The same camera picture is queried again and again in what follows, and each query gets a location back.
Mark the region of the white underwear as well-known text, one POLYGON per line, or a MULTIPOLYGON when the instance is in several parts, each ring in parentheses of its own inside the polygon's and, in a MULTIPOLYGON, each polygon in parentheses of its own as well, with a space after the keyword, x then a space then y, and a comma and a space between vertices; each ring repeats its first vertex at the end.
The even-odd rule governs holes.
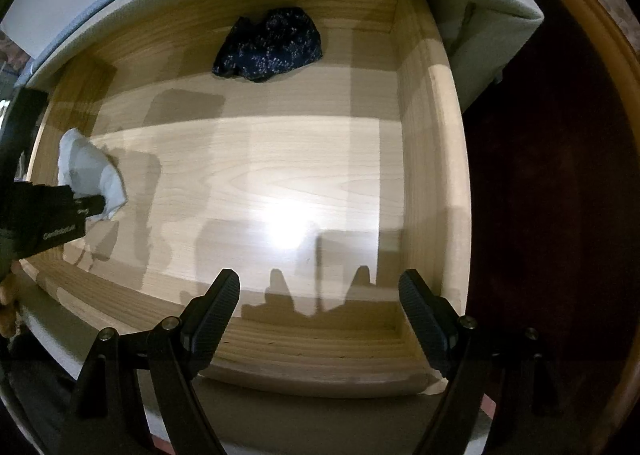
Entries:
POLYGON ((58 143, 58 185, 69 186, 76 198, 103 196, 104 209, 93 220, 111 220, 127 201, 116 167, 77 128, 67 130, 58 143))

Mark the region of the grey drawer with wooden interior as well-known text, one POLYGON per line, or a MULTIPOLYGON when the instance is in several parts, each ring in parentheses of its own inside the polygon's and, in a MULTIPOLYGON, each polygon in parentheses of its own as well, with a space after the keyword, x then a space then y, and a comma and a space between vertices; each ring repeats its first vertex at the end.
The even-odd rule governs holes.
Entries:
POLYGON ((241 296, 210 378, 285 394, 436 394, 398 301, 418 271, 462 311, 471 193, 462 113, 428 0, 191 0, 108 30, 55 81, 29 178, 65 130, 111 158, 128 201, 28 259, 82 323, 143 331, 222 269, 241 296), (241 16, 300 7, 322 59, 266 82, 212 73, 241 16))

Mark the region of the navy floral underwear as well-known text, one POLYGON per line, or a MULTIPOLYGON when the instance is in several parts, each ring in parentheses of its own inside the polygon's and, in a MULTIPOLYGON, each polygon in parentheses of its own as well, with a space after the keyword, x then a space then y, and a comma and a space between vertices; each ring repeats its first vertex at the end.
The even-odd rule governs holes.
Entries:
POLYGON ((300 7, 273 8, 258 18, 241 16, 222 43, 212 73, 266 82, 322 59, 320 32, 300 7))

